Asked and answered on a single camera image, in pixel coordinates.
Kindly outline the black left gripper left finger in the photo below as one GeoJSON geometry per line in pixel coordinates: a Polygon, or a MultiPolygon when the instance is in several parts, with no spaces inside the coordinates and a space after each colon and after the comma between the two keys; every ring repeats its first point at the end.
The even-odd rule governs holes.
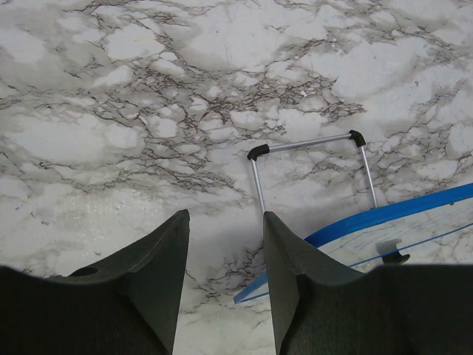
{"type": "Polygon", "coordinates": [[[171,354],[188,255],[181,210],[67,277],[1,267],[3,354],[171,354]]]}

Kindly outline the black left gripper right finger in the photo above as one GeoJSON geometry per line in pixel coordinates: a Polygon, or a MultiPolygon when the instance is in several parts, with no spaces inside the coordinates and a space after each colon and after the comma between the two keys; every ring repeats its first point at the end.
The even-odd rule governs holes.
{"type": "Polygon", "coordinates": [[[470,265],[380,266],[332,259],[265,212],[278,354],[470,354],[470,265]]]}

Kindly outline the blue framed small whiteboard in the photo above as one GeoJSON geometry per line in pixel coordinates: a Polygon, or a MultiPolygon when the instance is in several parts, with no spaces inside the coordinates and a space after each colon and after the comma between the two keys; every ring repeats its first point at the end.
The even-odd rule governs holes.
{"type": "MultiPolygon", "coordinates": [[[[250,150],[247,159],[251,162],[262,212],[267,209],[256,164],[260,156],[348,139],[358,147],[363,158],[374,208],[312,233],[304,239],[310,245],[321,248],[329,257],[351,268],[366,271],[379,266],[381,262],[405,263],[410,255],[402,254],[403,250],[409,251],[424,243],[449,236],[459,237],[460,232],[472,231],[472,183],[379,207],[364,148],[366,141],[355,130],[297,143],[276,146],[262,144],[250,150]]],[[[240,304],[269,295],[265,286],[267,283],[267,272],[263,271],[234,296],[234,303],[240,304]]]]}

